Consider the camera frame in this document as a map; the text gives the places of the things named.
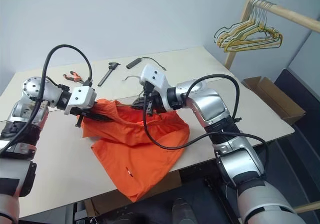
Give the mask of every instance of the orange-handled pliers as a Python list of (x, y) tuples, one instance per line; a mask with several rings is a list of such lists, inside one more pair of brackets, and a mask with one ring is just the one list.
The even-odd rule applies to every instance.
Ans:
[(73, 81), (73, 82), (79, 82), (79, 83), (84, 83), (84, 81), (82, 80), (82, 78), (76, 73), (76, 72), (73, 72), (73, 71), (70, 71), (70, 74), (72, 76), (67, 76), (66, 74), (64, 74), (64, 78), (66, 80), (70, 80), (70, 81)]

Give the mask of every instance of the beige tabletop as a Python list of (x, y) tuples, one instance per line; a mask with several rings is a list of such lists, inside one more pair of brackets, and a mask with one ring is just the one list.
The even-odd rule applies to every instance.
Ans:
[[(203, 47), (150, 54), (149, 56), (156, 58), (167, 68), (166, 75), (172, 86), (178, 82), (198, 78), (209, 73), (232, 75)], [(133, 59), (134, 57), (115, 59), (114, 61), (120, 62), (119, 60), (121, 60), (120, 63), (125, 66)], [(109, 61), (93, 62), (93, 77), (96, 83), (104, 73), (98, 74), (95, 70), (102, 70), (101, 66), (106, 66)], [(126, 77), (128, 74), (139, 75), (143, 66), (143, 64), (138, 64), (136, 70), (134, 68), (132, 70), (122, 68), (118, 70), (118, 73), (111, 74), (110, 79), (106, 81), (102, 88), (96, 89), (98, 97), (109, 100), (117, 99), (125, 104), (132, 103), (141, 91), (141, 86), (136, 84), (138, 80), (133, 79), (128, 83), (123, 83), (119, 79)], [(50, 70), (50, 75), (57, 82), (73, 85), (71, 82), (66, 83), (63, 79), (59, 80), (60, 74), (67, 73), (66, 70), (71, 68), (73, 71), (86, 74), (84, 64), (75, 64), (54, 67)], [(34, 76), (35, 73), (37, 71), (16, 74), (4, 95), (8, 97), (8, 89), (19, 88), (16, 82)], [(242, 117), (242, 120), (237, 125), (241, 131), (260, 136), (266, 141), (294, 132), (293, 128), (281, 120), (259, 97), (246, 89), (240, 82), (238, 83), (240, 85), (240, 102), (237, 117)], [(228, 80), (216, 79), (210, 81), (208, 86), (221, 95), (232, 113), (235, 103), (233, 84)], [(19, 95), (12, 94), (10, 100), (13, 98), (19, 99)], [(178, 114), (189, 124), (190, 140), (205, 132), (191, 110), (181, 109)], [(37, 143), (37, 153), (34, 158), (34, 162), (37, 163), (37, 171), (33, 188), (28, 196), (20, 198), (20, 217), (47, 211), (116, 189), (91, 151), (91, 145), (95, 140), (82, 138), (82, 129), (76, 128), (75, 123), (76, 117), (74, 116), (66, 116), (59, 110), (50, 112)], [(5, 122), (0, 122), (0, 129), (4, 125)], [(249, 141), (252, 145), (259, 143), (256, 140), (249, 139)], [(209, 138), (204, 138), (185, 149), (184, 154), (174, 165), (172, 171), (212, 158), (214, 158), (213, 147)]]

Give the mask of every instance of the black cable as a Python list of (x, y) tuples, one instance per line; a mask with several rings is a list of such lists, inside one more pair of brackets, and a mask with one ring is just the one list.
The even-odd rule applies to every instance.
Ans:
[(49, 76), (46, 76), (46, 79), (49, 80), (54, 86), (59, 87)]
[(3, 152), (5, 152), (8, 148), (10, 148), (11, 146), (13, 146), (16, 142), (19, 141), (19, 138), (20, 136), (22, 135), (22, 133), (32, 124), (32, 121), (34, 120), (34, 118), (36, 117), (39, 109), (40, 109), (40, 106), (41, 106), (41, 103), (43, 101), (43, 97), (44, 97), (44, 91), (45, 91), (45, 83), (46, 83), (46, 76), (47, 76), (47, 68), (48, 68), (48, 65), (49, 65), (49, 61), (51, 59), (51, 56), (53, 55), (54, 52), (56, 52), (58, 49), (60, 48), (72, 48), (74, 49), (75, 51), (77, 51), (86, 61), (87, 65), (88, 65), (88, 68), (89, 68), (89, 78), (88, 78), (88, 81), (91, 82), (92, 80), (92, 68), (91, 68), (91, 65), (90, 65), (90, 62), (89, 60), (87, 59), (87, 57), (85, 56), (84, 53), (82, 53), (78, 48), (72, 46), (72, 45), (69, 45), (69, 44), (60, 44), (56, 47), (54, 47), (49, 53), (48, 55), (46, 56), (46, 59), (45, 59), (45, 62), (44, 62), (44, 65), (43, 65), (43, 69), (42, 69), (42, 77), (41, 77), (41, 83), (40, 83), (40, 89), (39, 89), (39, 94), (38, 94), (38, 97), (37, 97), (37, 100), (35, 102), (35, 105), (34, 105), (34, 109), (30, 115), (30, 118), (29, 120), (25, 123), (25, 125), (20, 129), (20, 131), (7, 143), (7, 145), (5, 147), (3, 147), (1, 150), (0, 150), (0, 156), (2, 155)]
[(193, 89), (193, 87), (195, 87), (196, 84), (200, 83), (201, 81), (209, 79), (209, 78), (226, 78), (234, 84), (236, 94), (235, 94), (235, 103), (234, 103), (234, 110), (233, 110), (232, 118), (235, 119), (236, 114), (237, 114), (237, 110), (238, 110), (238, 105), (239, 105), (240, 88), (239, 88), (238, 82), (233, 77), (226, 75), (226, 74), (211, 74), (211, 75), (207, 75), (207, 76), (204, 76), (202, 78), (197, 79), (195, 82), (192, 83), (192, 85), (189, 87), (188, 91), (186, 92), (185, 97), (184, 97), (184, 101), (185, 101), (184, 104), (186, 105), (186, 100), (187, 100), (191, 90)]
[(144, 126), (144, 131), (146, 133), (146, 135), (148, 136), (148, 138), (154, 143), (156, 144), (158, 147), (160, 148), (163, 148), (163, 149), (167, 149), (167, 150), (178, 150), (178, 149), (181, 149), (181, 148), (186, 148), (188, 146), (190, 146), (191, 144), (199, 141), (200, 139), (202, 138), (205, 138), (207, 136), (210, 136), (210, 135), (228, 135), (228, 136), (241, 136), (241, 137), (247, 137), (247, 138), (253, 138), (253, 139), (256, 139), (260, 142), (262, 142), (262, 144), (264, 145), (265, 147), (265, 162), (264, 162), (264, 173), (266, 173), (266, 169), (267, 169), (267, 166), (268, 166), (268, 163), (269, 163), (269, 147), (266, 143), (266, 141), (258, 136), (255, 136), (255, 135), (252, 135), (252, 134), (247, 134), (247, 133), (233, 133), (233, 132), (222, 132), (222, 131), (216, 131), (216, 132), (209, 132), (209, 133), (205, 133), (205, 134), (202, 134), (200, 136), (198, 136), (197, 138), (183, 144), (183, 145), (180, 145), (180, 146), (177, 146), (177, 147), (166, 147), (166, 146), (163, 146), (161, 145), (160, 143), (158, 143), (155, 139), (153, 139), (153, 137), (150, 135), (149, 131), (148, 131), (148, 127), (147, 127), (147, 97), (144, 96), (144, 102), (143, 102), (143, 116), (142, 116), (142, 119), (143, 119), (143, 126)]
[(154, 62), (156, 62), (157, 63), (157, 65), (159, 65), (164, 71), (166, 71), (167, 69), (165, 68), (165, 67), (163, 67), (163, 66), (161, 66), (155, 59), (153, 59), (153, 58), (150, 58), (150, 57), (141, 57), (141, 59), (143, 59), (143, 58), (148, 58), (148, 59), (151, 59), (151, 60), (153, 60)]

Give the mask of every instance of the white wall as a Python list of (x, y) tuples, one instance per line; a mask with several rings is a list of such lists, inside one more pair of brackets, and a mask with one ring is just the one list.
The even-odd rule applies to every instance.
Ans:
[[(310, 17), (319, 0), (270, 0)], [(48, 51), (67, 43), (90, 60), (205, 47), (221, 62), (226, 54), (212, 44), (215, 31), (238, 22), (245, 0), (1, 0), (1, 82), (15, 71), (43, 65)], [(280, 49), (237, 54), (232, 71), (239, 78), (275, 79), (288, 64), (307, 29), (268, 16), (284, 34)], [(82, 61), (71, 50), (58, 51), (51, 64)]]
[(320, 34), (312, 32), (288, 67), (320, 97)]

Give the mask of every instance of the cardboard box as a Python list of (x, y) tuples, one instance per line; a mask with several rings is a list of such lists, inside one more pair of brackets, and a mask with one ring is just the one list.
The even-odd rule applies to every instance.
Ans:
[[(141, 200), (152, 197), (181, 186), (179, 171), (168, 173), (159, 183), (146, 193)], [(99, 216), (132, 202), (118, 190), (114, 190), (84, 201), (85, 210), (89, 217)]]
[(258, 95), (289, 125), (294, 124), (306, 113), (268, 78), (262, 80), (261, 77), (246, 78), (242, 84)]

